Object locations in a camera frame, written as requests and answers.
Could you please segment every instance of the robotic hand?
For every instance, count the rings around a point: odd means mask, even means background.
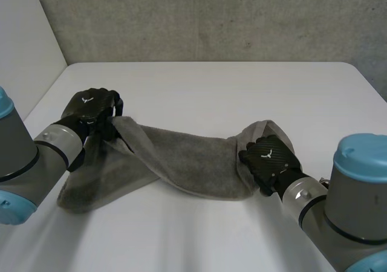
[[[239,159],[265,196],[283,205],[337,271],[387,272],[387,136],[345,137],[328,189],[302,173],[275,135],[248,143]]]
[[[89,89],[70,100],[59,121],[31,139],[13,102],[0,88],[0,223],[25,222],[59,178],[83,164],[83,144],[101,133],[118,136],[111,117],[122,115],[123,102],[115,91]]]

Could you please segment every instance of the gray towel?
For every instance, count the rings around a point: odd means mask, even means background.
[[[113,124],[122,138],[87,139],[85,163],[69,175],[57,199],[63,209],[88,212],[159,178],[206,198],[245,199],[257,185],[239,162],[238,152],[248,142],[271,134],[293,151],[289,138],[270,120],[253,123],[227,139],[141,126],[130,117],[114,117]]]

